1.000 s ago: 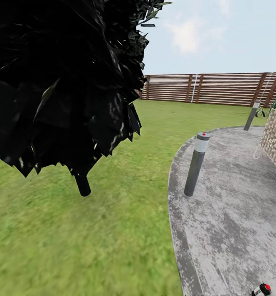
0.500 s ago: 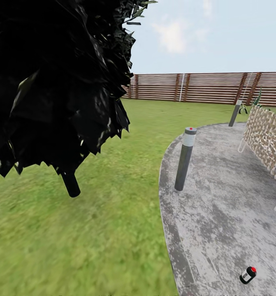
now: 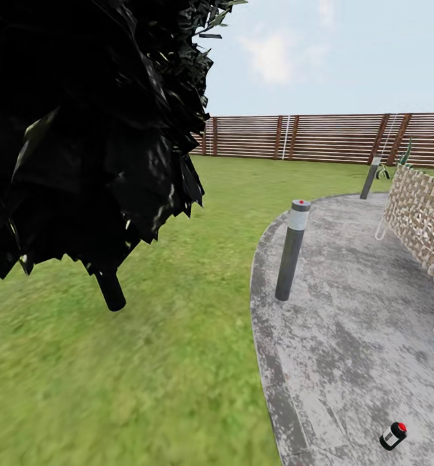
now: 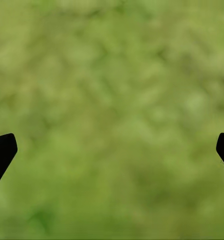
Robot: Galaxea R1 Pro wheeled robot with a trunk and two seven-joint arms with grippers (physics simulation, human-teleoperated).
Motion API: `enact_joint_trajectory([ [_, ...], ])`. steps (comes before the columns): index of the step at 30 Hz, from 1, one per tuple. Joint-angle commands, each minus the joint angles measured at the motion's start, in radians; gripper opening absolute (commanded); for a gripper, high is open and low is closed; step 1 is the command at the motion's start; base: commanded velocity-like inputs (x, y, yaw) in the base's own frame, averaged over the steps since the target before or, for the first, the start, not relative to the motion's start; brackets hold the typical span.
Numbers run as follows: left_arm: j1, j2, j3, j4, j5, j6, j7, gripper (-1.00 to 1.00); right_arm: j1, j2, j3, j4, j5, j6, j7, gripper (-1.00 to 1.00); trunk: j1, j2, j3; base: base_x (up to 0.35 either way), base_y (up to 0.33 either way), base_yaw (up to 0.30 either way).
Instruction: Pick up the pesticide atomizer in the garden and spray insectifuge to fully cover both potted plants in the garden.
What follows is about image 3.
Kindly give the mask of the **insectifuge atomizer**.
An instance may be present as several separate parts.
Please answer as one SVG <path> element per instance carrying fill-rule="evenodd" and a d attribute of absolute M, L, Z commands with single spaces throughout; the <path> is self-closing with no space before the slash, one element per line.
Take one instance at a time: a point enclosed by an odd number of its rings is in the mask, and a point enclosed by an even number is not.
<path fill-rule="evenodd" d="M 394 423 L 381 437 L 381 445 L 388 451 L 393 450 L 406 437 L 406 426 L 401 423 Z"/>

